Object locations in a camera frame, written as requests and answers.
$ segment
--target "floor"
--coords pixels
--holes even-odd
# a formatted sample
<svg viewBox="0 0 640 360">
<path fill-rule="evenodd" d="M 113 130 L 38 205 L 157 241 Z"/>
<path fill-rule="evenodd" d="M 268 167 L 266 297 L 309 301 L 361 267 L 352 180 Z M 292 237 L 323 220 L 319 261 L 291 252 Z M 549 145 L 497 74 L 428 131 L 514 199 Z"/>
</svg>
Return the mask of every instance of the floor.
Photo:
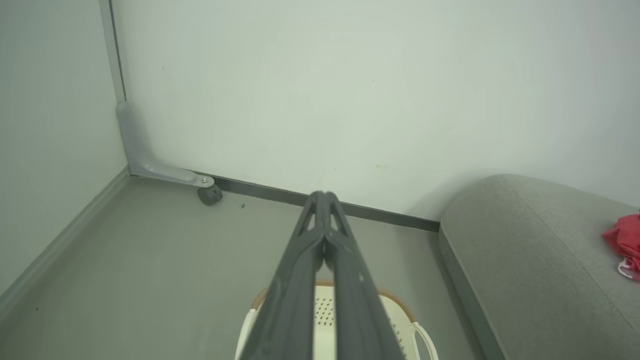
<svg viewBox="0 0 640 360">
<path fill-rule="evenodd" d="M 233 359 L 301 208 L 131 179 L 0 332 L 0 359 Z M 399 295 L 440 359 L 483 359 L 437 234 L 350 218 L 378 287 Z M 322 268 L 318 278 L 332 278 Z"/>
</svg>

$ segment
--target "black wheel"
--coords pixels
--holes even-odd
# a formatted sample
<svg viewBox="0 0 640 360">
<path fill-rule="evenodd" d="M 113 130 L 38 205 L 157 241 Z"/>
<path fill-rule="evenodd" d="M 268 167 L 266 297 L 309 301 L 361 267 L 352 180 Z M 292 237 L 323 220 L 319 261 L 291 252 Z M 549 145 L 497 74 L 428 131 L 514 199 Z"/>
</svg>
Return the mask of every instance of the black wheel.
<svg viewBox="0 0 640 360">
<path fill-rule="evenodd" d="M 218 188 L 218 185 L 214 185 L 210 188 L 199 188 L 198 197 L 203 204 L 211 206 L 222 200 L 222 190 Z"/>
</svg>

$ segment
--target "laundry basket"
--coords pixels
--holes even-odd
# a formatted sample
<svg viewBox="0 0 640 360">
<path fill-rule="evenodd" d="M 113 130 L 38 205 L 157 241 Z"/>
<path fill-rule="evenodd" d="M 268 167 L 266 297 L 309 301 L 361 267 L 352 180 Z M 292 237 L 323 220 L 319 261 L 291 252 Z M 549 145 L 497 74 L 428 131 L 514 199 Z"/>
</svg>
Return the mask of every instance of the laundry basket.
<svg viewBox="0 0 640 360">
<path fill-rule="evenodd" d="M 258 294 L 251 305 L 249 313 L 244 318 L 236 347 L 236 360 L 240 358 L 266 293 L 267 289 L 264 289 Z M 409 307 L 390 291 L 378 289 L 378 295 L 387 312 L 387 317 L 400 344 L 404 358 L 407 360 L 420 360 L 418 344 L 415 341 L 415 333 L 418 332 L 425 342 L 429 358 L 438 360 L 438 353 L 429 334 L 418 324 Z M 335 360 L 335 321 L 333 281 L 318 280 L 316 282 L 314 314 L 314 360 Z"/>
</svg>

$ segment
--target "red fabric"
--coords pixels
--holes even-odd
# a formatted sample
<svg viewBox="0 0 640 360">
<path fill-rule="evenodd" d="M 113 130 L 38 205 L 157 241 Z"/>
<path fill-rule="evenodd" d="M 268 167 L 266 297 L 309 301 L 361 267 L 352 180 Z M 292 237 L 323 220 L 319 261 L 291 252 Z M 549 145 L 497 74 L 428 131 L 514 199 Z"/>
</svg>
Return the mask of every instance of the red fabric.
<svg viewBox="0 0 640 360">
<path fill-rule="evenodd" d="M 619 218 L 615 227 L 605 231 L 602 237 L 618 254 L 627 258 L 630 270 L 640 274 L 640 215 Z M 634 276 L 634 280 L 640 280 L 640 277 Z"/>
</svg>

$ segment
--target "sofa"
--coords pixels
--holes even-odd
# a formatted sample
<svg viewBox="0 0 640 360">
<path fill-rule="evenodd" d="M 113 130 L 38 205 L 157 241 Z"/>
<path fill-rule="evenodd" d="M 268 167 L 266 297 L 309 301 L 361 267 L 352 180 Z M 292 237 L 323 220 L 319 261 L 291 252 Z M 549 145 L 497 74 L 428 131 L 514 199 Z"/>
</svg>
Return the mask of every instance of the sofa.
<svg viewBox="0 0 640 360">
<path fill-rule="evenodd" d="M 487 358 L 640 359 L 640 283 L 602 238 L 637 212 L 517 175 L 463 191 L 440 252 Z"/>
</svg>

